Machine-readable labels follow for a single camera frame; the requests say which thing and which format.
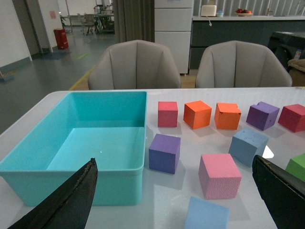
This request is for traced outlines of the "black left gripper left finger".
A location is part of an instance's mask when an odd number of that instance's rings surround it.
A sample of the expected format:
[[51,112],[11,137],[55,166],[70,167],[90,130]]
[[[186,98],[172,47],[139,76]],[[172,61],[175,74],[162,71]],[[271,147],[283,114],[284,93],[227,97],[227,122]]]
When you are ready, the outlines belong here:
[[98,179],[94,158],[76,171],[11,229],[83,229],[92,207]]

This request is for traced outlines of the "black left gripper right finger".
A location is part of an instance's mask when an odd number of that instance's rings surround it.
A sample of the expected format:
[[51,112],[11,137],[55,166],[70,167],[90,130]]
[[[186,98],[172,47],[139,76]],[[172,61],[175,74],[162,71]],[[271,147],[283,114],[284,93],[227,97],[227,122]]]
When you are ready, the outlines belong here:
[[262,156],[252,162],[253,179],[279,229],[305,227],[305,182]]

